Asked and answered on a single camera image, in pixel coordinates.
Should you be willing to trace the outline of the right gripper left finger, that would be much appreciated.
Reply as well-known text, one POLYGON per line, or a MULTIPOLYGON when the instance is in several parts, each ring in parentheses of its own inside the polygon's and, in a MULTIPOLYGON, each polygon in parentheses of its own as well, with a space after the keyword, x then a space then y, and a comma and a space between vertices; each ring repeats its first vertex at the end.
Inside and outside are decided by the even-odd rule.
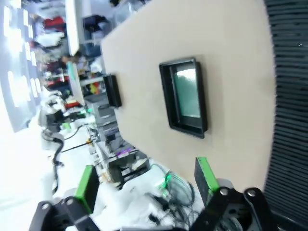
POLYGON ((91 219, 99 188, 99 176, 95 166, 86 166, 74 196, 68 196, 56 204, 41 201, 37 205, 30 231, 64 231, 75 227, 79 231, 98 231, 91 219))

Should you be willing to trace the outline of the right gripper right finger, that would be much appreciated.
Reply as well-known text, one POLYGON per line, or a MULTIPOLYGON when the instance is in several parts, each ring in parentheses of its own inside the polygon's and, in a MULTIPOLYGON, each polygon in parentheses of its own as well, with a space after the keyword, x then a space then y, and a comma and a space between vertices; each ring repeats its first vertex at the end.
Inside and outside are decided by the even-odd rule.
POLYGON ((273 231, 275 221, 259 188, 238 192, 221 186, 207 159, 195 159, 194 178, 205 208, 191 231, 273 231))

